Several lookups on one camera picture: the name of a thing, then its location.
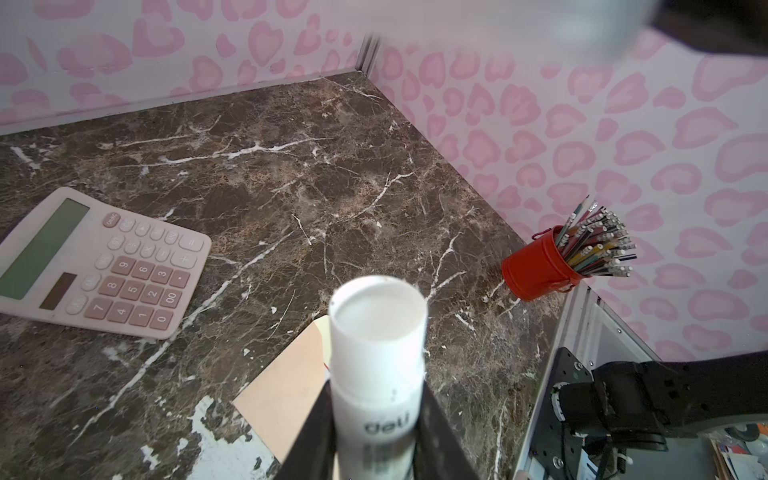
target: beige paper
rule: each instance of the beige paper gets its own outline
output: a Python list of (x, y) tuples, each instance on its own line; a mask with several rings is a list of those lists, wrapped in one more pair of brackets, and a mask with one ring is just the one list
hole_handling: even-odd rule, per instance
[(280, 463), (326, 382), (328, 316), (316, 319), (238, 395), (235, 408)]

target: white glue stick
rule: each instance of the white glue stick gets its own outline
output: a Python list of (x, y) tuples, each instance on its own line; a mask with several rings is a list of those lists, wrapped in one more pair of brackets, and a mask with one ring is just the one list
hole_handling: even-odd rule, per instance
[(363, 276), (328, 308), (339, 478), (409, 478), (424, 386), (427, 302), (408, 283)]

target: pink calculator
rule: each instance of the pink calculator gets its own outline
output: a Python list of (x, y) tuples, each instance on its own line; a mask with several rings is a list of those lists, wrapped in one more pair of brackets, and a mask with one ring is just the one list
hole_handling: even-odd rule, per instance
[(0, 312), (166, 339), (210, 238), (62, 187), (0, 243)]

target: red pencil holder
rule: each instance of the red pencil holder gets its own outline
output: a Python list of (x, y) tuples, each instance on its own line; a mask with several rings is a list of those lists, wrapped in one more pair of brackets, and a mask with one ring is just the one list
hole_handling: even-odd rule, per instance
[(502, 262), (502, 275), (510, 290), (530, 302), (547, 293), (570, 292), (587, 278), (572, 269), (554, 245), (554, 236), (562, 225), (531, 237), (534, 243), (513, 253)]

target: calculator display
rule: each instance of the calculator display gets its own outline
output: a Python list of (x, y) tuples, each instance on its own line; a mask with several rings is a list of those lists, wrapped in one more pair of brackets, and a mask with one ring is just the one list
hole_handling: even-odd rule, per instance
[(23, 299), (89, 210), (72, 199), (64, 200), (0, 276), (0, 296)]

